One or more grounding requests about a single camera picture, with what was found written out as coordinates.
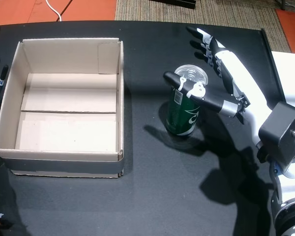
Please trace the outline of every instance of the carpet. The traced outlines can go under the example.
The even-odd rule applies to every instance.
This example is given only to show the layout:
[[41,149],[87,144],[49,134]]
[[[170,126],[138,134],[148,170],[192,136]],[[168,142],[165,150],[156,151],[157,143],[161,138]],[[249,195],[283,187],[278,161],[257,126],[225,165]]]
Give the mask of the carpet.
[[195,10],[149,0],[118,0],[116,20],[264,28],[273,51],[290,52],[275,12],[278,7],[275,0],[198,0]]

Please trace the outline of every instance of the cardboard box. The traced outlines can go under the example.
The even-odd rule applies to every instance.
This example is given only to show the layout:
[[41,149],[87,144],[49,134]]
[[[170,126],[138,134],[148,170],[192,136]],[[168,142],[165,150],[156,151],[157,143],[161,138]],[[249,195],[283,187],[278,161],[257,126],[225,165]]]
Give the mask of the cardboard box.
[[0,110],[0,156],[20,175],[121,176],[122,42],[19,42]]

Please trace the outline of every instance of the can label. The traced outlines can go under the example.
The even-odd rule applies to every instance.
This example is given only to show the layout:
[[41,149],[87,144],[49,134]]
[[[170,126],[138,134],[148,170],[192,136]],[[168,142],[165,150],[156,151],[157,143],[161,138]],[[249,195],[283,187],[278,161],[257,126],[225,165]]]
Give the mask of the can label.
[[166,128],[175,135],[190,134],[199,116],[199,106],[194,104],[186,95],[172,88],[166,119]]

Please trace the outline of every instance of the soda can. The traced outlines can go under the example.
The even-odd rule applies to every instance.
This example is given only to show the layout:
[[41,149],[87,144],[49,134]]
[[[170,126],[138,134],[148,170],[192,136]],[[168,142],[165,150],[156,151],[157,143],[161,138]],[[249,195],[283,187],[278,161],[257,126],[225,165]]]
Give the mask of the soda can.
[[[207,74],[195,65],[182,65],[175,73],[194,82],[201,82],[204,85],[208,83]],[[191,134],[199,116],[199,107],[172,87],[166,119],[167,130],[178,136]]]

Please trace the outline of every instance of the black tabletop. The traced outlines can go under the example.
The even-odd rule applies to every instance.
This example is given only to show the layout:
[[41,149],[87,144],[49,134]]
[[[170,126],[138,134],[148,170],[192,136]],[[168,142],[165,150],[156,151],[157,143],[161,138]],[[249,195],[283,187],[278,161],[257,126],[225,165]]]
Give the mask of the black tabletop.
[[[259,164],[248,125],[201,110],[189,138],[164,127],[170,87],[162,74],[194,64],[187,24],[56,22],[0,26],[1,65],[26,38],[119,37],[124,42],[125,168],[119,179],[28,177],[0,160],[3,235],[274,235],[268,164]],[[259,30],[199,26],[233,51],[271,108],[281,99]]]

